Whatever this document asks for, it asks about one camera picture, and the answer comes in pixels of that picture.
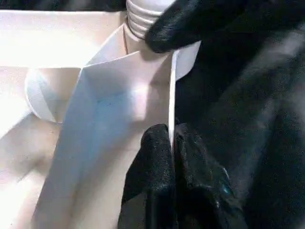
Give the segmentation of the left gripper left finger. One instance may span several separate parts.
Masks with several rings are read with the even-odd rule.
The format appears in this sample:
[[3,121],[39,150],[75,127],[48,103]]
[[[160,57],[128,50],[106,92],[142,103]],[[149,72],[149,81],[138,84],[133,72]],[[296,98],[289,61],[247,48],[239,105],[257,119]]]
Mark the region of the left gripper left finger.
[[168,127],[148,128],[126,173],[119,229],[174,229],[175,177]]

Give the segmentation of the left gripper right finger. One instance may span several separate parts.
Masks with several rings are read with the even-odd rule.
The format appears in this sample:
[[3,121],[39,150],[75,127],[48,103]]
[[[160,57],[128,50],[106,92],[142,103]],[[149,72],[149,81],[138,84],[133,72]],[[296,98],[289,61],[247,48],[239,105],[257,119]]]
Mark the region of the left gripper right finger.
[[174,132],[174,163],[180,229],[246,229],[241,203],[226,169],[187,124]]

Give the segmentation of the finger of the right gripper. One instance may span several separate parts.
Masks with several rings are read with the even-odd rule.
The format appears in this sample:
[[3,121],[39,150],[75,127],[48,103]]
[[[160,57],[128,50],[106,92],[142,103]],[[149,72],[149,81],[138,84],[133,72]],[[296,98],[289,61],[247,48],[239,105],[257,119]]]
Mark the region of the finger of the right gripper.
[[237,0],[176,0],[150,27],[145,43],[165,53],[200,41],[238,16]]

